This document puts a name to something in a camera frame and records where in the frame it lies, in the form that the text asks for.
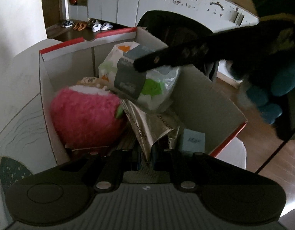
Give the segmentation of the teal gloved right hand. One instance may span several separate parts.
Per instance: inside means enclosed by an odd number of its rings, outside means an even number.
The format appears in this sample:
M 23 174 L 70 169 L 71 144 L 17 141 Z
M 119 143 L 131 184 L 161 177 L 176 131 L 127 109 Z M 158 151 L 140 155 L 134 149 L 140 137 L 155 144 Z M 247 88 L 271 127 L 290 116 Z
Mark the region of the teal gloved right hand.
M 295 61 L 227 65 L 240 81 L 238 103 L 257 108 L 266 124 L 273 126 L 279 139 L 295 140 Z

